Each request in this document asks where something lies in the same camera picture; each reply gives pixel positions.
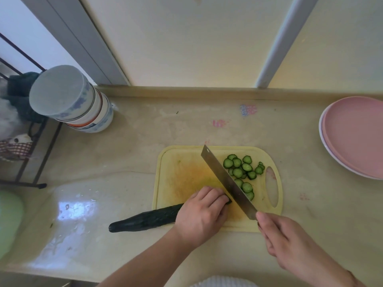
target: finger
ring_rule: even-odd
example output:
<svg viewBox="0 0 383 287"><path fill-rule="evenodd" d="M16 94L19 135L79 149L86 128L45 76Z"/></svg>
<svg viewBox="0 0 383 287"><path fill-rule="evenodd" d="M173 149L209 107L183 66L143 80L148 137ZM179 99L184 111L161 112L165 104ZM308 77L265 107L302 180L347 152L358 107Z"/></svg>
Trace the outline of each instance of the finger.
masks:
<svg viewBox="0 0 383 287"><path fill-rule="evenodd" d="M221 210L225 206L225 204L229 201L229 198L227 197L226 194L222 194L219 196L212 204L209 206L209 209L214 213L216 218L219 216L221 213Z"/></svg>
<svg viewBox="0 0 383 287"><path fill-rule="evenodd" d="M213 188L209 191L209 193L206 194L206 196L202 199L202 202L205 206L210 207L214 201L216 201L217 198L219 198L221 195L223 195L224 192L220 188Z"/></svg>
<svg viewBox="0 0 383 287"><path fill-rule="evenodd" d="M203 199L208 193L210 190L212 190L213 188L211 186L204 186L203 188L201 188L201 190L197 193L197 199L198 200L201 200Z"/></svg>
<svg viewBox="0 0 383 287"><path fill-rule="evenodd" d="M199 191L196 191L195 193L193 193L193 194L189 197L189 199L193 199L193 198L195 198L195 197L197 196L198 193L199 193Z"/></svg>
<svg viewBox="0 0 383 287"><path fill-rule="evenodd" d="M295 221L289 219L288 217L283 217L273 213L268 213L267 215L287 239L289 239L289 237L296 232L296 225L298 223Z"/></svg>
<svg viewBox="0 0 383 287"><path fill-rule="evenodd" d="M256 216L261 229L265 232L265 235L269 238L276 250L287 242L287 239L275 225L274 221L268 216L268 213L257 212Z"/></svg>
<svg viewBox="0 0 383 287"><path fill-rule="evenodd" d="M270 255L276 257L276 253L275 253L274 246L273 246L273 244L271 243L270 239L266 236L264 230L261 228L261 226L259 225L259 223L258 223L258 229L259 229L259 231L261 232L262 236L265 238L266 248L267 248L268 253L269 253Z"/></svg>
<svg viewBox="0 0 383 287"><path fill-rule="evenodd" d="M271 256L276 257L274 246L268 238L266 239L266 248Z"/></svg>
<svg viewBox="0 0 383 287"><path fill-rule="evenodd" d="M223 224L227 220L228 212L229 212L229 207L227 205L224 205L221 212L218 215L218 218L215 224L218 230L223 226Z"/></svg>
<svg viewBox="0 0 383 287"><path fill-rule="evenodd" d="M268 239L268 237L266 236L264 230L261 228L261 226L258 226L258 229L259 231L261 232L262 236L265 238L265 239Z"/></svg>

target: kitchen knife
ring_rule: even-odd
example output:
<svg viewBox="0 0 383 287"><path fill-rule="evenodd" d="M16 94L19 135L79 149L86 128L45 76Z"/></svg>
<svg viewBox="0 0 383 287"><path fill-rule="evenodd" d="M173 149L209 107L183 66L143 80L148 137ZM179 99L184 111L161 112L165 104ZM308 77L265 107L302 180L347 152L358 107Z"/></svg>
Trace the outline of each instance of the kitchen knife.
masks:
<svg viewBox="0 0 383 287"><path fill-rule="evenodd" d="M206 145L203 146L201 156L247 217L255 220L257 209Z"/></svg>

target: kitchen counter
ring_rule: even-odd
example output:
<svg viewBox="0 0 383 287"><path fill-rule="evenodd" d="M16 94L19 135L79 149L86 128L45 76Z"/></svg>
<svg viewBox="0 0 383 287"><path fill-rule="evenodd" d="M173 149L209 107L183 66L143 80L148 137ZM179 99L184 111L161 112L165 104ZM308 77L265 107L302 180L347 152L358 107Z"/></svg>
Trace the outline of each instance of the kitchen counter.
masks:
<svg viewBox="0 0 383 287"><path fill-rule="evenodd" d="M108 232L111 222L151 209L161 150L206 143L270 154L282 179L282 214L367 286L381 286L383 181L355 175L327 153L318 120L328 101L111 100L118 112L105 131L62 128L40 179L48 188L17 190L26 217L1 270L103 280L169 229ZM306 286L278 266L259 233L225 231L195 250L167 286L215 274L260 287Z"/></svg>

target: cucumber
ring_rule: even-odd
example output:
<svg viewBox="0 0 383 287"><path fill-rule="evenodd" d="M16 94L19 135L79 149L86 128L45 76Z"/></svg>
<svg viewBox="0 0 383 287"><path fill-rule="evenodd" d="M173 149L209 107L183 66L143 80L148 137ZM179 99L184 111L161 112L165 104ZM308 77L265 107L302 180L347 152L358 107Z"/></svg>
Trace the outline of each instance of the cucumber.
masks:
<svg viewBox="0 0 383 287"><path fill-rule="evenodd" d="M237 155L230 154L229 156L227 156L227 159L230 159L230 160L233 160L234 158L237 158Z"/></svg>
<svg viewBox="0 0 383 287"><path fill-rule="evenodd" d="M120 231L145 231L151 228L157 228L168 223L175 222L178 211L184 204L172 205L165 208L155 209L148 212L142 212L133 217L114 222L109 225L111 233Z"/></svg>
<svg viewBox="0 0 383 287"><path fill-rule="evenodd" d="M242 190L244 193L251 193L253 191L253 187L251 186L250 183L244 182L242 184Z"/></svg>
<svg viewBox="0 0 383 287"><path fill-rule="evenodd" d="M242 187L242 184L243 184L242 179L237 178L237 179L234 180L234 182L238 185L239 188Z"/></svg>
<svg viewBox="0 0 383 287"><path fill-rule="evenodd" d="M239 168L233 169L233 175L236 178L241 178L242 175L243 175L243 171L241 169L239 169Z"/></svg>
<svg viewBox="0 0 383 287"><path fill-rule="evenodd" d="M249 171L252 171L252 170L253 170L253 168L251 167L251 165L250 165L250 164L247 164L247 163L243 163L243 164L242 164L242 169L243 169L244 171L246 171L246 172L249 172Z"/></svg>
<svg viewBox="0 0 383 287"><path fill-rule="evenodd" d="M251 157L250 157L249 155L246 155L246 156L242 159L242 161L243 161L244 163L247 163L247 164L251 164L251 163L253 162L253 160L251 159Z"/></svg>
<svg viewBox="0 0 383 287"><path fill-rule="evenodd" d="M256 174L262 174L263 173L263 169L262 167L258 166L254 169L254 171L256 172Z"/></svg>
<svg viewBox="0 0 383 287"><path fill-rule="evenodd" d="M245 194L246 194L247 198L248 198L250 201L253 200L253 198L254 198L254 193L253 193L253 192L251 192L251 193L245 193Z"/></svg>
<svg viewBox="0 0 383 287"><path fill-rule="evenodd" d="M250 171L247 173L247 177L250 179L250 180L253 180L255 178L257 178L257 174L255 171Z"/></svg>
<svg viewBox="0 0 383 287"><path fill-rule="evenodd" d="M235 168L240 167L241 164L242 164L242 161L241 161L241 159L239 159L239 158L233 158L232 161L233 161L233 163L234 163L234 167L235 167Z"/></svg>
<svg viewBox="0 0 383 287"><path fill-rule="evenodd" d="M223 160L223 167L226 168L226 169L232 167L233 164L234 164L233 161L230 160L230 159L228 159L228 158L226 158L225 160Z"/></svg>

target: cucumber slice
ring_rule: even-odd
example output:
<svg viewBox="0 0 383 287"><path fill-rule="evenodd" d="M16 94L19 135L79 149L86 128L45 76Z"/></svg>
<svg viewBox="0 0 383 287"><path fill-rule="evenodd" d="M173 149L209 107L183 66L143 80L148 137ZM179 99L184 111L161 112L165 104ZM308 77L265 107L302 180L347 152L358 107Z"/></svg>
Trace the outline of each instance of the cucumber slice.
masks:
<svg viewBox="0 0 383 287"><path fill-rule="evenodd" d="M223 160L223 167L226 168L226 169L232 167L233 164L234 164L233 161L230 160L230 159L226 158L225 160Z"/></svg>
<svg viewBox="0 0 383 287"><path fill-rule="evenodd" d="M240 167L241 166L241 164L242 164L242 161L241 161L241 159L239 159L239 158L233 158L233 163L234 163L234 167L235 168L238 168L238 167Z"/></svg>
<svg viewBox="0 0 383 287"><path fill-rule="evenodd" d="M252 170L253 170L253 168L251 167L251 165L250 165L250 164L247 164L247 163L243 163L243 164L242 164L242 169L243 169L244 171L246 171L246 172L249 172L249 171L252 171Z"/></svg>
<svg viewBox="0 0 383 287"><path fill-rule="evenodd" d="M229 156L227 156L227 159L230 159L230 160L233 160L234 158L237 158L237 155L230 154Z"/></svg>
<svg viewBox="0 0 383 287"><path fill-rule="evenodd" d="M236 178L241 178L242 175L243 175L243 171L241 169L239 169L239 168L233 169L233 175Z"/></svg>
<svg viewBox="0 0 383 287"><path fill-rule="evenodd" d="M254 169L254 171L256 172L256 174L262 174L263 173L263 169L262 167L258 166Z"/></svg>
<svg viewBox="0 0 383 287"><path fill-rule="evenodd" d="M246 156L242 159L242 161L243 161L244 163L247 163L247 164L251 164L251 163L253 162L253 160L251 159L251 157L250 157L249 155L246 155Z"/></svg>
<svg viewBox="0 0 383 287"><path fill-rule="evenodd" d="M242 190L244 193L251 193L253 191L253 187L251 186L250 183L244 182L242 184Z"/></svg>
<svg viewBox="0 0 383 287"><path fill-rule="evenodd" d="M250 171L247 173L247 177L250 179L250 180L253 180L255 178L257 178L257 174L255 171Z"/></svg>
<svg viewBox="0 0 383 287"><path fill-rule="evenodd" d="M253 192L251 192L251 193L245 193L245 194L246 194L247 198L248 198L250 201L253 200L253 198L254 198L254 193L253 193Z"/></svg>
<svg viewBox="0 0 383 287"><path fill-rule="evenodd" d="M242 179L237 178L237 179L234 180L234 182L238 185L239 188L242 187L242 184L243 184Z"/></svg>

